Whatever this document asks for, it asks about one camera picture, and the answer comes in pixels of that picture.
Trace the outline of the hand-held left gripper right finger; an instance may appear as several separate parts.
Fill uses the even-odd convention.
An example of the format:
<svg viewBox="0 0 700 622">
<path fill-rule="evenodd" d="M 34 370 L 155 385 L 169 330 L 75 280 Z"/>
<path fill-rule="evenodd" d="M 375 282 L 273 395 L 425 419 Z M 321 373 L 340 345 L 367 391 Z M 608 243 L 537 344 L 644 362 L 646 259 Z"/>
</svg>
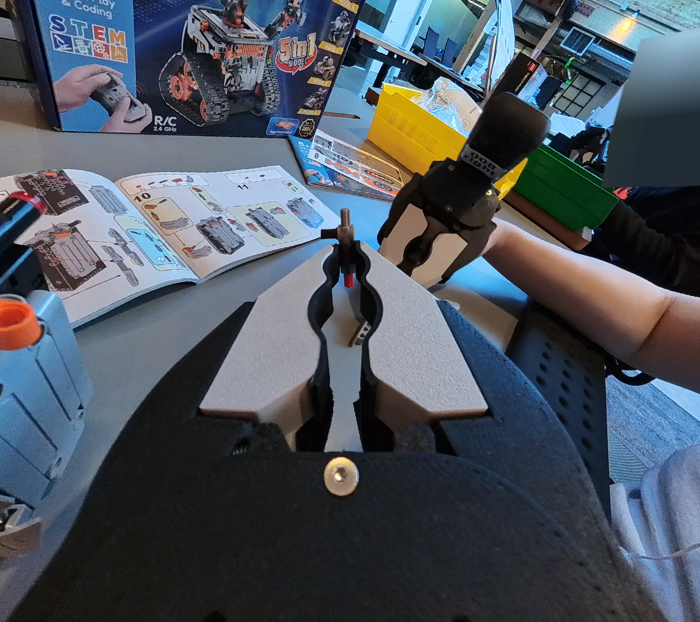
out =
<svg viewBox="0 0 700 622">
<path fill-rule="evenodd" d="M 365 243 L 356 243 L 356 319 L 371 325 L 354 403 L 364 452 L 454 452 L 444 423 L 485 417 L 488 404 L 438 300 Z"/>
</svg>

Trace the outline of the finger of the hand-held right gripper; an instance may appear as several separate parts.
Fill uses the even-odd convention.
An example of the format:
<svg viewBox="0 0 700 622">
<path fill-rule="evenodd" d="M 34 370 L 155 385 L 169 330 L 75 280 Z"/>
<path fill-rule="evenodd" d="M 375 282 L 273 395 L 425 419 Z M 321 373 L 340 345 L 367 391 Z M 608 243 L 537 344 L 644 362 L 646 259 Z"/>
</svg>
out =
<svg viewBox="0 0 700 622">
<path fill-rule="evenodd" d="M 437 237 L 428 258 L 410 273 L 419 285 L 444 284 L 455 270 L 459 270 L 480 256 L 483 242 L 467 241 L 461 237 Z"/>
<path fill-rule="evenodd" d="M 391 232 L 380 243 L 379 253 L 406 273 L 431 273 L 428 262 L 435 241 L 435 220 L 409 204 Z"/>
</svg>

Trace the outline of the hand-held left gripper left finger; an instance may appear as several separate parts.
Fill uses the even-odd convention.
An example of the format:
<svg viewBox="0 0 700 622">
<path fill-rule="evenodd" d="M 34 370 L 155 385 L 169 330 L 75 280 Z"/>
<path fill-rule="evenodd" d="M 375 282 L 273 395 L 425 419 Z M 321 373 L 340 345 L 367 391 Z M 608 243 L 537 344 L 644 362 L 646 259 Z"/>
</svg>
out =
<svg viewBox="0 0 700 622">
<path fill-rule="evenodd" d="M 260 294 L 199 405 L 207 416 L 277 425 L 296 451 L 323 451 L 333 414 L 322 328 L 333 312 L 337 246 Z"/>
</svg>

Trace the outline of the small grey pin connector piece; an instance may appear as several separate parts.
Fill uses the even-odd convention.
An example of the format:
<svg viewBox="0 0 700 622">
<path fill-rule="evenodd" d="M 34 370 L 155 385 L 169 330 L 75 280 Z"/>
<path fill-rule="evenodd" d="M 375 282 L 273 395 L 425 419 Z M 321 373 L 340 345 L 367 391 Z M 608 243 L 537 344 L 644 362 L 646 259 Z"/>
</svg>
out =
<svg viewBox="0 0 700 622">
<path fill-rule="evenodd" d="M 336 229 L 323 229 L 322 239 L 336 240 L 337 245 L 329 249 L 329 255 L 323 260 L 321 270 L 326 275 L 322 288 L 332 289 L 343 276 L 346 288 L 354 286 L 354 276 L 357 271 L 357 250 L 355 245 L 354 225 L 351 223 L 351 210 L 343 207 L 340 210 L 340 224 Z"/>
</svg>

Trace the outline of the person's right forearm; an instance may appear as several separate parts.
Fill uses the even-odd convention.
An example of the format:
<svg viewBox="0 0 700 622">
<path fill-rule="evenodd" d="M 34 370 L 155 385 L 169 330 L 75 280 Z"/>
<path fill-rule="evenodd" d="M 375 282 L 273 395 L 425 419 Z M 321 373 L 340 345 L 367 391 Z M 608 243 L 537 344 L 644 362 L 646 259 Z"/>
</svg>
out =
<svg viewBox="0 0 700 622">
<path fill-rule="evenodd" d="M 662 289 L 502 220 L 482 256 L 610 355 L 699 392 L 699 298 Z"/>
</svg>

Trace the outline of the grey desk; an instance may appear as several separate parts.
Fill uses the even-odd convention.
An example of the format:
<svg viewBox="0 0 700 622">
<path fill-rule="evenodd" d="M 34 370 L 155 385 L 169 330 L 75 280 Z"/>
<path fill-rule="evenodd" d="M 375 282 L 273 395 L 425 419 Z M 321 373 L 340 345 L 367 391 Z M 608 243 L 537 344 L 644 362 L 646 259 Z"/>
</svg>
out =
<svg viewBox="0 0 700 622">
<path fill-rule="evenodd" d="M 153 171 L 224 171 L 280 165 L 303 177 L 288 142 L 272 138 L 193 136 L 98 136 L 48 128 L 27 84 L 1 82 L 1 175 L 76 168 L 118 180 Z M 373 110 L 363 99 L 334 88 L 328 107 L 358 118 L 328 117 L 320 128 L 390 160 L 365 140 Z M 389 204 L 311 189 L 332 210 L 351 209 L 355 236 L 374 248 Z M 76 332 L 94 386 L 85 430 L 64 474 L 38 508 L 41 547 L 1 565 L 1 608 L 9 609 L 30 587 L 71 527 L 101 461 L 136 407 L 162 376 L 243 302 L 318 252 L 325 241 L 253 261 L 201 285 L 174 285 L 145 295 Z M 355 328 L 348 294 L 336 287 L 334 314 L 326 324 L 331 386 L 337 392 L 329 447 L 359 449 L 351 401 L 360 348 L 347 348 Z M 456 273 L 436 296 L 460 305 L 460 312 L 500 349 L 505 349 L 527 297 L 484 260 Z"/>
</svg>

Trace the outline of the white background desk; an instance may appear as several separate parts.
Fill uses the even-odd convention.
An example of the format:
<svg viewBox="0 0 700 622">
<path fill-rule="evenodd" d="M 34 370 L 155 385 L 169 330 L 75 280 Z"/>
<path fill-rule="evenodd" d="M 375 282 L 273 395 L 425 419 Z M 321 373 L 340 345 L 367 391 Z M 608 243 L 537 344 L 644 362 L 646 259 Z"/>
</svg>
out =
<svg viewBox="0 0 700 622">
<path fill-rule="evenodd" d="M 426 66 L 426 59 L 392 43 L 383 33 L 375 31 L 363 22 L 357 22 L 354 38 L 360 42 L 359 53 L 380 61 L 385 66 L 402 67 L 408 63 Z"/>
</svg>

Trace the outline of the brown wooden table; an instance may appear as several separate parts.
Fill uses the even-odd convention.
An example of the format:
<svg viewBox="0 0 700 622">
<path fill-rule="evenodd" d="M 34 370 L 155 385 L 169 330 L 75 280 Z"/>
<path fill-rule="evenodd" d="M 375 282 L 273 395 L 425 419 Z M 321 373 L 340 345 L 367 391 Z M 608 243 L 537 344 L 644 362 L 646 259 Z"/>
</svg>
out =
<svg viewBox="0 0 700 622">
<path fill-rule="evenodd" d="M 579 232 L 572 231 L 552 215 L 546 213 L 536 204 L 530 202 L 527 198 L 514 190 L 511 190 L 505 195 L 504 202 L 571 250 L 581 251 L 586 248 L 591 241 L 591 229 L 584 227 Z"/>
</svg>

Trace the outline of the yellow plastic bin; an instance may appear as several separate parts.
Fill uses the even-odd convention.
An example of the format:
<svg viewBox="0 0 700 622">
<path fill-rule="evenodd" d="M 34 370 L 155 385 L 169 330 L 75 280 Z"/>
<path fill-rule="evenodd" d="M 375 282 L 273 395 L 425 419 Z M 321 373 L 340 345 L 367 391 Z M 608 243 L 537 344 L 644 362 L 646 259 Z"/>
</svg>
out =
<svg viewBox="0 0 700 622">
<path fill-rule="evenodd" d="M 433 162 L 456 159 L 467 138 L 419 107 L 421 92 L 384 84 L 368 138 L 408 171 L 424 174 Z"/>
</svg>

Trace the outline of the green plastic bin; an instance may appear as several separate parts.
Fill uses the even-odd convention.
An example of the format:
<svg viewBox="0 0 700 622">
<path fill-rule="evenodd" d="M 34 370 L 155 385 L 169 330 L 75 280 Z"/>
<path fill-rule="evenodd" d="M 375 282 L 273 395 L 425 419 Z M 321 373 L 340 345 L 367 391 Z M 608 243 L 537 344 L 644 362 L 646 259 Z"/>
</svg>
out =
<svg viewBox="0 0 700 622">
<path fill-rule="evenodd" d="M 598 227 L 618 202 L 600 177 L 547 145 L 527 161 L 513 190 L 574 232 Z"/>
</svg>

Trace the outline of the clear plastic bag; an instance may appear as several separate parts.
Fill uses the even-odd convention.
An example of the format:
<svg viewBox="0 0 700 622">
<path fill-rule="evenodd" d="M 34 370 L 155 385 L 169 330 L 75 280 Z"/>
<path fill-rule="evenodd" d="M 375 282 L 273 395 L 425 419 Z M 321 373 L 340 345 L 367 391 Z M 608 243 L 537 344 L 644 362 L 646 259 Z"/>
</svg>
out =
<svg viewBox="0 0 700 622">
<path fill-rule="evenodd" d="M 479 119 L 482 109 L 459 85 L 439 77 L 433 86 L 412 99 L 419 107 L 465 137 Z"/>
</svg>

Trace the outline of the blue leaflet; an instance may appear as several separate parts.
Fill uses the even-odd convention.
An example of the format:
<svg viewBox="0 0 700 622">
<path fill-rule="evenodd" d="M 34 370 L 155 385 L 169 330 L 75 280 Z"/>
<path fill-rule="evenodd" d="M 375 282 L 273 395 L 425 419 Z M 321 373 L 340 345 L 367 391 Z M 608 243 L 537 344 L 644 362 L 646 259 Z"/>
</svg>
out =
<svg viewBox="0 0 700 622">
<path fill-rule="evenodd" d="M 392 186 L 382 184 L 377 187 L 365 180 L 357 179 L 343 168 L 334 169 L 332 166 L 326 165 L 323 157 L 312 148 L 312 142 L 309 140 L 290 136 L 288 141 L 294 151 L 305 182 L 309 185 L 335 189 L 345 194 L 381 201 L 392 201 L 398 192 Z"/>
</svg>

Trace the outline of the black cardboard box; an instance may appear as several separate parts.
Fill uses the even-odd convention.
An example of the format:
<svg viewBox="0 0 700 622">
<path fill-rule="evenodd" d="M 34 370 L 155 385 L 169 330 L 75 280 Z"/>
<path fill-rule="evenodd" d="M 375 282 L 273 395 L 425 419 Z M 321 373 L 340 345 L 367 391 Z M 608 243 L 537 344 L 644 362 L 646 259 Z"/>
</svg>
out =
<svg viewBox="0 0 700 622">
<path fill-rule="evenodd" d="M 517 53 L 491 90 L 491 95 L 512 93 L 540 110 L 552 101 L 564 80 L 549 75 L 541 62 Z"/>
</svg>

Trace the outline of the black perforated chair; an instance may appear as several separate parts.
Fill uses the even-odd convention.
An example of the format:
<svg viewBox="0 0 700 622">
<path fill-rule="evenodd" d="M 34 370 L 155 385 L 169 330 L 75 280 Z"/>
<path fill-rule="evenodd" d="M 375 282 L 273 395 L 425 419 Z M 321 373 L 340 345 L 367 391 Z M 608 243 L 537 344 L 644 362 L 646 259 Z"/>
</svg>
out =
<svg viewBox="0 0 700 622">
<path fill-rule="evenodd" d="M 529 300 L 506 355 L 533 382 L 564 425 L 610 520 L 606 361 L 599 346 Z"/>
</svg>

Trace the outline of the open instruction booklet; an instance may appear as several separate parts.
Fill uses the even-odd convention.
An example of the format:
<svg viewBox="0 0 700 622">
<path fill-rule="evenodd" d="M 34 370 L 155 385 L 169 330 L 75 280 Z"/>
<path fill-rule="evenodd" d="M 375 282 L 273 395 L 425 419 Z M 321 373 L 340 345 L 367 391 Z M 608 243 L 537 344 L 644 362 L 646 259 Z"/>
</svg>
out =
<svg viewBox="0 0 700 622">
<path fill-rule="evenodd" d="M 42 198 L 20 238 L 73 328 L 142 294 L 201 283 L 251 259 L 320 238 L 339 217 L 280 166 L 152 172 L 113 183 L 49 169 L 1 178 L 1 194 Z"/>
</svg>

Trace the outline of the white foam board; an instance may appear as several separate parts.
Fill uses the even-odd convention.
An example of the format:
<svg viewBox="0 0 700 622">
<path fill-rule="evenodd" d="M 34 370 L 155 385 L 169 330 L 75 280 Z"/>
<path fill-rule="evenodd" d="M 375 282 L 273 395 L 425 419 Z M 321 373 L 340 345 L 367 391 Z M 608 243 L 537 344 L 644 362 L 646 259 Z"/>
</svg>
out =
<svg viewBox="0 0 700 622">
<path fill-rule="evenodd" d="M 486 88 L 491 93 L 514 57 L 515 35 L 511 0 L 496 0 L 495 36 L 487 70 Z"/>
</svg>

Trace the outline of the person's pale clothing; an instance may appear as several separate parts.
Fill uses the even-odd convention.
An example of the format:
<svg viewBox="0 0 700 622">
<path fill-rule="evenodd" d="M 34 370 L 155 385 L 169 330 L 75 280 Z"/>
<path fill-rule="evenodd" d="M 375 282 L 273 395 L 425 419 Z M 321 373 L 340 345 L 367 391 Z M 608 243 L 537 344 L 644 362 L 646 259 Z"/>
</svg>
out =
<svg viewBox="0 0 700 622">
<path fill-rule="evenodd" d="M 699 445 L 610 486 L 612 529 L 669 621 L 699 620 Z"/>
</svg>

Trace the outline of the blue robot kit box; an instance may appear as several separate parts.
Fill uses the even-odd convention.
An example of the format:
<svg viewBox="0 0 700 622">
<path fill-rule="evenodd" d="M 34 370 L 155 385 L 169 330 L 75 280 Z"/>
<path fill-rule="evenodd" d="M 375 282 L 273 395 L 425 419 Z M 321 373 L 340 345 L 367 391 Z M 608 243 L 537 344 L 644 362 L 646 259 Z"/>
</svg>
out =
<svg viewBox="0 0 700 622">
<path fill-rule="evenodd" d="M 365 0 L 18 0 L 54 128 L 310 139 Z"/>
</svg>

